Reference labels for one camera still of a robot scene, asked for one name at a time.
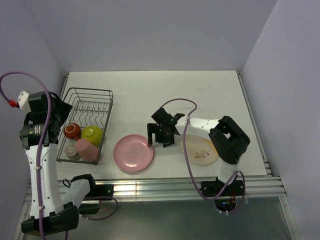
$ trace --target dish rack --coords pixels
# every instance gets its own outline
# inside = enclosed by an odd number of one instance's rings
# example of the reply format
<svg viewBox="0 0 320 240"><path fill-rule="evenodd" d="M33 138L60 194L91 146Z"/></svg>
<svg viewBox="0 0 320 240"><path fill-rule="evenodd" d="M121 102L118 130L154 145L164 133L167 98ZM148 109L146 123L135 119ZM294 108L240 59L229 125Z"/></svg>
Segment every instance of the dish rack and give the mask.
<svg viewBox="0 0 320 240"><path fill-rule="evenodd" d="M70 104L72 110L60 131L56 160L58 162L68 163L98 164L111 109L114 103L114 93L111 90L104 89L71 87L68 89L63 101ZM63 133L65 126L70 123L78 124L81 131L91 125L98 126L102 129L102 140L98 146L97 157L93 162L87 162L81 158L78 160L71 160L66 156L66 147L70 144L76 144L75 139L69 139Z"/></svg>

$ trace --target gray wall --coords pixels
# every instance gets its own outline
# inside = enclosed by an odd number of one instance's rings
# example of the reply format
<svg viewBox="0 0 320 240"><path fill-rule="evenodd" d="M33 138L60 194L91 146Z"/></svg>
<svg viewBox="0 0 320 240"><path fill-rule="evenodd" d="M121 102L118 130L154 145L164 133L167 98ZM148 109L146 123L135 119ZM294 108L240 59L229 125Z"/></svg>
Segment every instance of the gray wall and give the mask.
<svg viewBox="0 0 320 240"><path fill-rule="evenodd" d="M21 0L66 71L241 70L276 0Z"/></svg>
<svg viewBox="0 0 320 240"><path fill-rule="evenodd" d="M27 71L38 76L49 90L59 92L62 86L60 67L18 0L0 1L0 74ZM41 88L34 80L16 75L5 78L3 90L16 99L21 89L31 93ZM0 99L1 167L0 167L0 239L12 239L21 211L29 166L19 132L24 115Z"/></svg>
<svg viewBox="0 0 320 240"><path fill-rule="evenodd" d="M320 235L319 10L319 0L278 0L242 73L271 168L306 240Z"/></svg>

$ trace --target red connector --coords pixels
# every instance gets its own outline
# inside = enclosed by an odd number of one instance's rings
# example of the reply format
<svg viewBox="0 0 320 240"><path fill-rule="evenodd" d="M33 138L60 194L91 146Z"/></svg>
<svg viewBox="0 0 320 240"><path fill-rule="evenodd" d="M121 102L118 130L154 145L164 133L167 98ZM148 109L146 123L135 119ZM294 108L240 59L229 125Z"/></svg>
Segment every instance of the red connector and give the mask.
<svg viewBox="0 0 320 240"><path fill-rule="evenodd" d="M9 106L13 107L13 108L18 108L18 103L15 100L9 100L8 101Z"/></svg>

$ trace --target pink cup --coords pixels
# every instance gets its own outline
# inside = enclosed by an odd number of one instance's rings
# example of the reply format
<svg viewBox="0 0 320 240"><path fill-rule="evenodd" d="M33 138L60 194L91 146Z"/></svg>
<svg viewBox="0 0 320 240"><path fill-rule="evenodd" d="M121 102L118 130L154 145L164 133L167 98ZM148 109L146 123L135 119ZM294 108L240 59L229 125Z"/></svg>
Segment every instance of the pink cup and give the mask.
<svg viewBox="0 0 320 240"><path fill-rule="evenodd" d="M98 148L85 138L76 141L75 149L86 162L94 162L98 156Z"/></svg>

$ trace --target green bowl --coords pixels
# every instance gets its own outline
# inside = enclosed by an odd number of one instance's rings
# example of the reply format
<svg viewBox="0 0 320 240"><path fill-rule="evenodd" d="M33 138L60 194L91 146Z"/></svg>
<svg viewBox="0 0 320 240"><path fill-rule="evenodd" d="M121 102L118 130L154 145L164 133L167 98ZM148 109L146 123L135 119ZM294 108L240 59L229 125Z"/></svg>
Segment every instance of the green bowl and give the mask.
<svg viewBox="0 0 320 240"><path fill-rule="evenodd" d="M93 145L99 146L103 131L98 126L87 126L81 133L81 138L87 139Z"/></svg>

